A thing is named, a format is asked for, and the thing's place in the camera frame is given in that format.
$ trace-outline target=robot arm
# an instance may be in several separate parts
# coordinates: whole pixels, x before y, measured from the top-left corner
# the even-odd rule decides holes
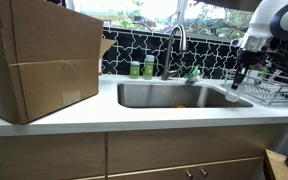
[[[255,10],[237,57],[232,90],[241,84],[249,65],[262,58],[273,37],[288,40],[288,0],[263,0]]]

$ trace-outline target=stainless steel sink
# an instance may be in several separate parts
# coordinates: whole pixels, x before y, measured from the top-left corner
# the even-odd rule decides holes
[[[129,108],[235,108],[253,105],[239,100],[230,102],[211,86],[123,83],[118,85],[118,103]]]

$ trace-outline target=cabinet drawer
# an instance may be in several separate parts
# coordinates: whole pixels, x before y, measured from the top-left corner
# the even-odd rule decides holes
[[[261,156],[280,125],[108,133],[108,174]]]
[[[109,180],[255,180],[262,158],[197,164],[109,176]]]
[[[0,137],[0,179],[103,176],[104,133]]]

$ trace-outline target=dish drying rack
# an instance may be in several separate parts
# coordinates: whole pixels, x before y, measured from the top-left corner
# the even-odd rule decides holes
[[[251,71],[248,71],[239,88],[244,93],[263,101],[267,105],[288,103],[288,77],[278,75],[280,72],[274,74],[259,72],[260,77],[251,77]],[[231,87],[235,73],[235,69],[225,69],[225,82],[223,84],[225,88]]]

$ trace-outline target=white countertop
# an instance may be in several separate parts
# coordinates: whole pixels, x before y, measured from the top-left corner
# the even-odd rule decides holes
[[[0,119],[0,136],[288,123],[288,104],[267,106],[248,95],[242,97],[253,104],[251,108],[126,108],[117,102],[117,84],[122,82],[174,84],[176,80],[103,75],[98,95],[28,125],[12,125]],[[223,82],[203,80],[195,85],[207,84],[224,90],[220,86]],[[184,79],[177,83],[184,84]]]

